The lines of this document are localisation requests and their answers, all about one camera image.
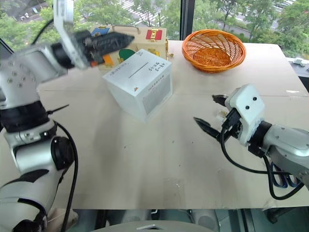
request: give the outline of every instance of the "glass window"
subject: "glass window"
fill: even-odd
[[[308,0],[196,0],[193,31],[221,29],[245,43],[278,44],[309,59]]]
[[[76,0],[74,29],[93,25],[136,25],[168,28],[168,38],[179,39],[181,0]],[[41,28],[53,18],[52,0],[1,0],[0,37],[14,50],[30,45]],[[39,42],[56,42],[53,25]]]

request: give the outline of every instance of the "black cable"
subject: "black cable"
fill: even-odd
[[[250,173],[256,173],[256,174],[268,174],[267,171],[258,171],[258,170],[254,170],[251,168],[247,168],[244,167],[238,163],[236,163],[235,161],[233,161],[230,156],[228,155],[226,148],[225,148],[225,140],[224,140],[224,133],[227,129],[225,127],[222,127],[221,133],[220,133],[220,145],[221,145],[221,149],[222,152],[224,154],[224,156],[227,158],[228,161],[230,161],[232,164],[234,164],[236,167],[241,168],[242,170],[248,171]],[[287,172],[272,172],[273,174],[289,174]]]
[[[34,45],[37,40],[39,39],[39,37],[41,36],[41,34],[44,32],[44,30],[54,21],[54,19],[52,18],[51,20],[49,20],[44,27],[42,27],[42,29],[40,30],[39,34],[35,37],[35,39],[33,40],[33,42],[31,43],[31,45]]]
[[[72,186],[71,186],[71,190],[70,190],[70,194],[69,194],[69,199],[68,199],[68,205],[67,205],[66,213],[64,215],[64,219],[63,219],[63,223],[62,223],[62,227],[61,227],[61,232],[65,232],[66,227],[67,227],[67,223],[68,223],[68,218],[69,218],[69,214],[70,214],[71,205],[72,205],[72,200],[73,200],[73,194],[74,194],[74,190],[75,190],[76,180],[77,180],[78,156],[77,156],[77,149],[76,149],[75,142],[74,142],[72,136],[70,135],[70,133],[61,124],[59,124],[56,121],[55,121],[55,123],[67,135],[69,141],[72,144],[72,148],[73,148],[73,152],[74,152],[74,174],[73,174]]]
[[[266,156],[263,156],[262,157],[264,162],[265,162],[265,165],[266,165],[266,169],[267,169],[267,174],[268,174],[268,186],[269,186],[269,192],[270,192],[270,195],[276,199],[276,200],[286,200],[290,197],[292,197],[294,194],[296,194],[298,191],[301,190],[301,188],[304,186],[304,183],[300,183],[295,189],[293,189],[292,191],[290,191],[288,194],[284,195],[284,196],[281,196],[281,197],[278,197],[275,195],[275,192],[274,192],[274,186],[273,186],[273,177],[272,177],[272,174],[271,174],[271,169],[270,169],[270,165],[269,165],[269,162],[268,162],[268,159]]]

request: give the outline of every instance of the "green foliage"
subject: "green foliage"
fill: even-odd
[[[239,22],[238,20],[236,20],[232,26],[243,28],[245,30],[248,29],[247,24],[245,24],[243,22]]]
[[[78,0],[76,10],[86,15],[87,21],[104,25],[135,23],[132,14],[123,9],[118,0]]]
[[[210,0],[196,0],[192,31],[218,29],[216,20],[220,18],[217,3]]]
[[[218,6],[220,6],[220,8],[223,11],[223,30],[225,29],[226,24],[228,25],[233,25],[236,21],[235,19],[235,13],[238,11],[239,8],[239,4],[237,3],[236,0],[217,0],[217,4]]]
[[[40,16],[42,17],[43,21],[31,21],[29,23],[25,23],[27,27],[27,31],[29,33],[28,41],[26,44],[30,44],[40,30],[44,27],[44,25],[54,17],[54,11],[52,7],[43,8],[40,11]],[[55,30],[53,25],[50,25],[48,28],[44,30],[44,33],[41,34],[37,43],[55,43],[60,39],[58,32]]]
[[[294,4],[286,7],[278,20],[279,30],[288,32],[295,26],[309,34],[309,1],[297,0]]]
[[[7,15],[12,15],[16,9],[24,9],[27,4],[22,0],[2,0],[1,10]]]
[[[273,0],[248,0],[249,11],[245,20],[249,22],[247,28],[250,31],[249,41],[255,37],[260,30],[271,27],[276,18]]]
[[[305,57],[309,54],[309,2],[298,0],[286,7],[279,17],[279,31],[260,32],[259,43],[278,44],[287,57]]]
[[[16,22],[12,17],[2,13],[0,15],[1,38],[13,49],[19,50],[24,47],[27,31],[25,24]]]
[[[161,26],[167,28],[169,40],[179,40],[180,3],[181,0],[170,0],[160,14]]]
[[[243,43],[248,43],[249,39],[245,37],[245,35],[243,33],[237,34],[234,32],[234,30],[229,31],[229,33],[237,36]]]
[[[159,13],[160,9],[163,8],[164,0],[134,0],[133,9],[146,15],[147,26],[153,26],[153,17]]]

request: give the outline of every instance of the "white table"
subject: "white table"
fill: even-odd
[[[253,83],[266,105],[266,119],[309,130],[309,97],[277,45],[246,44],[247,57],[238,67],[218,74],[193,68],[181,54],[181,42],[170,41],[174,53],[174,94],[147,124],[125,113],[113,99],[98,69],[73,70],[39,88],[46,109],[70,106],[52,118],[73,136],[79,152],[79,173],[73,208],[269,208],[309,205],[303,188],[294,197],[276,201],[267,176],[234,167],[220,145],[205,134],[194,116],[217,129],[216,113],[224,109],[211,94],[231,93]],[[263,160],[227,142],[233,159],[265,170]],[[19,176],[8,146],[0,137],[0,185]],[[65,207],[73,168],[58,189],[55,207]],[[287,190],[277,189],[278,195]]]

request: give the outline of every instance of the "white cardboard box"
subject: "white cardboard box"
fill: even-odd
[[[143,122],[147,122],[173,92],[171,63],[144,49],[103,78],[120,107]]]

